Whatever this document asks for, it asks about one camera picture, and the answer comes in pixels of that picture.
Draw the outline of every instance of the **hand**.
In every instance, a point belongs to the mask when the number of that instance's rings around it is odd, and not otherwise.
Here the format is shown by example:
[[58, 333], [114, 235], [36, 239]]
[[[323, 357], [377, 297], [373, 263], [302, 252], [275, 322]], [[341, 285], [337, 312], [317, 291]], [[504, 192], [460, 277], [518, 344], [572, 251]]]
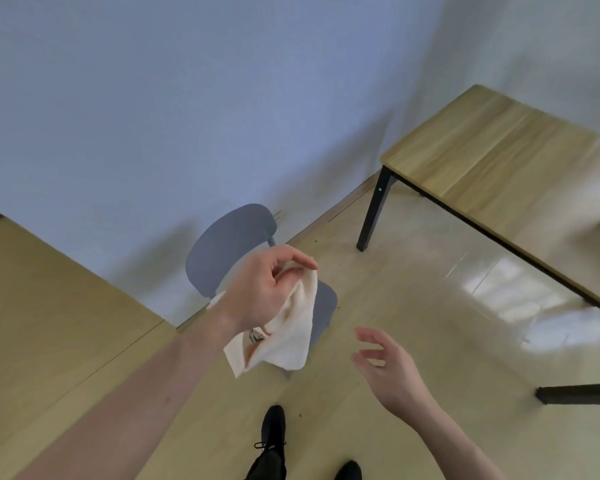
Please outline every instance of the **hand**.
[[[356, 338], [360, 342], [382, 346], [381, 349], [360, 350], [351, 360], [380, 404], [415, 428], [418, 419], [436, 402], [412, 357], [384, 331], [357, 327]], [[384, 365], [373, 365], [368, 359], [384, 360]]]
[[235, 327], [234, 335], [266, 325], [279, 313], [303, 275], [302, 268], [298, 267], [281, 272], [289, 261], [318, 269], [313, 258], [287, 245], [274, 246], [248, 256], [215, 306]]

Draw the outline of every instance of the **plastic chair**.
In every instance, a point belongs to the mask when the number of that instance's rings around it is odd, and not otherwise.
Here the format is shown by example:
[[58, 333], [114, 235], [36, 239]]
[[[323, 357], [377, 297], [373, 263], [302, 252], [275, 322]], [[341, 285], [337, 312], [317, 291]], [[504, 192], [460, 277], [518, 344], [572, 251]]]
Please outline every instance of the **plastic chair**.
[[[220, 217], [204, 231], [187, 256], [185, 270], [189, 281], [202, 296], [215, 297], [220, 282], [241, 257], [263, 242], [276, 245], [273, 234], [277, 229], [269, 209], [257, 203]], [[318, 281], [309, 348], [331, 323], [337, 304], [335, 291]]]

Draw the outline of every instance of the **shoe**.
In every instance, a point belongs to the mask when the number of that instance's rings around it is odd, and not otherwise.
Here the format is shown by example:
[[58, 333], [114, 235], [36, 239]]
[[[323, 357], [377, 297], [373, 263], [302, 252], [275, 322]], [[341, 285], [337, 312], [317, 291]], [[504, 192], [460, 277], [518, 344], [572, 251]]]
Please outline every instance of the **shoe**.
[[353, 460], [349, 460], [338, 471], [334, 480], [362, 480], [360, 465]]
[[262, 448], [263, 451], [275, 450], [282, 458], [282, 464], [285, 463], [285, 431], [287, 423], [285, 421], [285, 411], [282, 406], [276, 404], [267, 411], [262, 421], [261, 438], [262, 441], [256, 443], [256, 448]]

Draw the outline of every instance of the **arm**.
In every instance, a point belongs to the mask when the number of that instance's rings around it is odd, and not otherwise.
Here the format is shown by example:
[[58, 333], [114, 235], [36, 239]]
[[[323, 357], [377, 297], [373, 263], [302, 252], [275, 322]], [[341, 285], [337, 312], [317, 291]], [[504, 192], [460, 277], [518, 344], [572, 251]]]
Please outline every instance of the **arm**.
[[[359, 327], [356, 336], [382, 348], [360, 350], [353, 354], [353, 364], [387, 411], [416, 430], [447, 480], [505, 480], [487, 455], [442, 411], [400, 345], [373, 328]], [[384, 360], [384, 366], [375, 366], [368, 359]]]
[[270, 322], [302, 275], [317, 269], [290, 246], [251, 255], [222, 299], [40, 453], [18, 476], [133, 479], [200, 378], [238, 333]]

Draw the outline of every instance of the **forearm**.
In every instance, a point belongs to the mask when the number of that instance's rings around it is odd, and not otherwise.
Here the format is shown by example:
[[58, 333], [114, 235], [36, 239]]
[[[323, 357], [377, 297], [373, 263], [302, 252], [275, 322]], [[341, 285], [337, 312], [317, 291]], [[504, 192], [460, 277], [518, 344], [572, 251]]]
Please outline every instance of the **forearm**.
[[437, 403], [424, 408], [413, 426], [447, 480], [505, 480], [496, 464]]
[[17, 477], [133, 479], [234, 331], [210, 310], [78, 420]]

